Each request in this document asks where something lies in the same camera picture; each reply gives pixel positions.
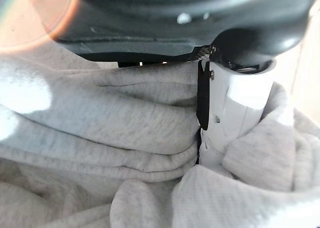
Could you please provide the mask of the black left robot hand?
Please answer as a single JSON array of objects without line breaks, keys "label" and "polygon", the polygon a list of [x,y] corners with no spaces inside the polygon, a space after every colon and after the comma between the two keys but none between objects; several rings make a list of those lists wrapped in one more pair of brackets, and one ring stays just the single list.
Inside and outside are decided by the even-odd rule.
[{"label": "black left robot hand", "polygon": [[55,41],[90,61],[198,62],[198,160],[213,168],[262,116],[274,58],[296,46],[315,0],[79,0]]}]

